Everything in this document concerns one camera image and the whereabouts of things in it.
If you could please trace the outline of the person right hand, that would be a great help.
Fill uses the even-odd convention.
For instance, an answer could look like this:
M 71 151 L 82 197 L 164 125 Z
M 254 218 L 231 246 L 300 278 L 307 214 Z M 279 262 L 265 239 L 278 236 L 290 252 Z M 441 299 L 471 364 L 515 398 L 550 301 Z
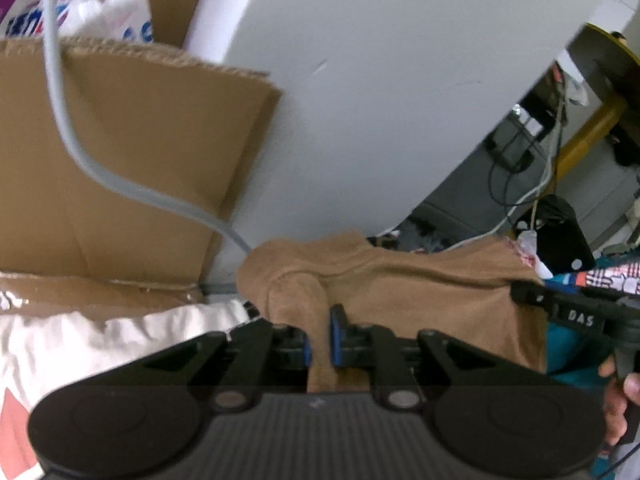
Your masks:
M 631 404 L 639 405 L 640 382 L 637 373 L 629 374 L 623 382 L 616 379 L 614 356 L 609 356 L 600 366 L 599 375 L 610 382 L 605 388 L 603 411 L 606 422 L 605 443 L 616 445 L 628 430 L 625 416 Z

